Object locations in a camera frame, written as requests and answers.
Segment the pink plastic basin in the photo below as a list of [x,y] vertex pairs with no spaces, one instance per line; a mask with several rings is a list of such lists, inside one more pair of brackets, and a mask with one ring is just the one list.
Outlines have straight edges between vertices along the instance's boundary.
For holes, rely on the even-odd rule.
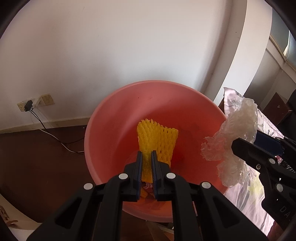
[[96,184],[106,183],[142,152],[140,199],[125,202],[123,210],[141,219],[170,222],[171,203],[156,201],[152,193],[152,151],[186,181],[207,181],[225,193],[217,170],[220,160],[208,161],[201,154],[206,138],[225,119],[216,104],[185,85],[168,81],[127,85],[105,98],[88,122],[84,142],[88,170]]

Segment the dark wooden cabinet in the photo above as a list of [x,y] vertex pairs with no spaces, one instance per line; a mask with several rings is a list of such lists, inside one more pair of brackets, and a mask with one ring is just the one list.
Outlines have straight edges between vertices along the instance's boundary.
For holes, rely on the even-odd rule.
[[287,105],[287,99],[279,95],[277,92],[273,95],[267,106],[263,110],[263,114],[277,126],[286,116],[292,113]]

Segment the clear bubble wrap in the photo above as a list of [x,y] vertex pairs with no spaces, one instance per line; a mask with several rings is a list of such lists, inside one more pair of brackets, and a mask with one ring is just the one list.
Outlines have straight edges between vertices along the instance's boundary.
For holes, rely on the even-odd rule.
[[241,142],[254,143],[257,133],[257,105],[245,98],[241,107],[229,114],[220,129],[206,137],[201,145],[201,155],[207,161],[219,161],[218,177],[226,187],[242,183],[247,175],[246,164],[233,152]]

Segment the yellow foam fruit net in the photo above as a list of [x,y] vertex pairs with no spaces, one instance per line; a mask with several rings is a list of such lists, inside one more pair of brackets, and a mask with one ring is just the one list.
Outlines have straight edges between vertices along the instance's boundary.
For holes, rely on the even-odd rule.
[[141,120],[137,125],[139,150],[142,152],[142,181],[152,183],[152,152],[158,161],[171,165],[179,131],[154,120]]

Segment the wall power outlet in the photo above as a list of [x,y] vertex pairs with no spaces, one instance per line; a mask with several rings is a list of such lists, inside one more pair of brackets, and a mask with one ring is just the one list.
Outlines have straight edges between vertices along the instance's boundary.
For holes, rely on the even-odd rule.
[[17,103],[21,112],[33,110],[34,108],[49,106],[55,104],[51,94],[43,94],[36,98],[29,98],[27,100]]

